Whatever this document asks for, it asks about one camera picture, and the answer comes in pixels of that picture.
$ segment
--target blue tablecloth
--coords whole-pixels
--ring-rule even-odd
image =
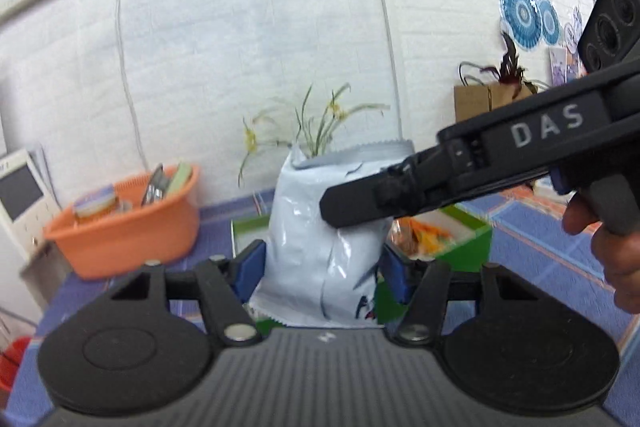
[[[230,220],[268,212],[273,192],[225,203],[201,212],[202,224],[192,253],[170,269],[188,269],[209,255],[231,256]],[[491,195],[463,205],[494,224],[491,259],[504,264],[547,293],[564,301],[604,328],[618,343],[622,368],[606,402],[606,409],[628,426],[640,427],[640,343],[638,317],[613,305],[613,291],[603,280],[602,267],[591,256],[588,233],[564,234],[557,217],[513,197]],[[18,373],[7,415],[15,427],[34,425],[52,408],[36,368],[42,338],[67,317],[113,284],[114,280],[83,282],[70,276],[47,310]],[[172,302],[172,311],[200,324],[196,303]],[[446,330],[468,318],[471,306],[450,307]]]

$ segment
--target white plastic bag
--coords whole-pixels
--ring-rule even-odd
[[[336,230],[320,216],[324,191],[401,162],[410,141],[381,142],[307,159],[294,147],[271,210],[264,277],[251,306],[299,327],[376,324],[376,263],[391,220]]]

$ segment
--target finger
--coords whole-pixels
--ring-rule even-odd
[[[591,251],[610,275],[626,275],[640,269],[640,233],[621,236],[600,227],[591,239]]]
[[[627,313],[631,313],[634,315],[640,313],[640,297],[626,295],[622,292],[616,292],[613,297],[613,302],[618,308]]]
[[[580,194],[576,194],[564,211],[562,227],[566,233],[576,235],[597,220],[598,216],[591,210],[587,201]]]
[[[604,279],[617,291],[640,297],[640,271],[620,275],[605,270]]]

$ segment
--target camera lens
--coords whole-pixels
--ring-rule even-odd
[[[611,19],[606,15],[598,17],[596,31],[604,51],[610,55],[615,55],[620,47],[620,40],[618,39],[618,30]]]
[[[596,49],[596,46],[589,44],[587,46],[587,61],[591,66],[592,71],[598,71],[602,69],[602,59]]]
[[[632,0],[612,0],[613,9],[621,22],[631,25],[636,18],[636,10]]]

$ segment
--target green leaf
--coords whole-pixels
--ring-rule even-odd
[[[324,153],[324,151],[326,150],[326,146],[329,144],[329,142],[331,142],[331,133],[333,132],[332,128],[337,122],[338,120],[335,118],[335,116],[332,116],[329,125],[324,130],[324,134],[322,134],[322,136],[318,140],[318,154]]]
[[[269,122],[275,126],[278,126],[278,123],[273,120],[273,118],[271,118],[269,115],[270,113],[276,111],[275,107],[268,107],[267,109],[263,109],[262,111],[260,111],[258,114],[256,114],[252,119],[251,119],[251,123],[252,124],[257,124],[260,123],[262,121],[266,121]]]
[[[302,132],[302,120],[300,120],[300,114],[298,112],[298,108],[295,108],[296,112],[296,120],[298,120],[298,132],[296,133],[296,141],[300,138],[300,133]]]
[[[279,138],[275,138],[273,140],[267,140],[264,142],[258,143],[258,146],[261,147],[292,147],[291,142],[286,140],[281,140]]]
[[[314,87],[314,85],[310,84],[309,89],[306,90],[305,100],[302,101],[302,108],[300,109],[300,120],[302,120],[303,125],[305,123],[306,102],[308,102],[309,100],[309,95],[311,94],[312,87]]]
[[[312,155],[314,155],[314,152],[315,152],[314,138],[313,138],[313,133],[311,131],[311,128],[313,127],[313,123],[314,123],[314,117],[311,117],[306,121],[306,134],[305,134],[306,146],[308,147],[309,152]]]
[[[320,120],[320,125],[318,126],[318,133],[316,134],[316,155],[318,155],[318,150],[320,149],[320,138],[322,137],[322,130],[324,129],[324,124],[326,123],[326,113],[327,107],[324,108],[322,120]]]
[[[251,153],[248,152],[246,155],[244,155],[244,159],[242,160],[242,163],[240,164],[240,170],[238,171],[238,187],[240,187],[240,184],[242,182],[242,172],[244,171],[244,167],[245,167],[246,163],[249,161],[250,157],[251,157]]]
[[[338,98],[340,98],[341,94],[344,93],[347,89],[351,90],[351,84],[348,83],[348,82],[345,82],[344,84],[342,84],[338,88],[338,90],[332,96],[332,102],[335,102],[336,100],[338,100]]]
[[[361,111],[368,111],[368,110],[388,111],[389,109],[391,109],[391,107],[389,105],[386,105],[386,103],[361,103],[361,104],[355,105],[354,107],[351,107],[351,109],[347,111],[347,116],[346,118],[344,118],[344,120],[349,118],[351,115]]]

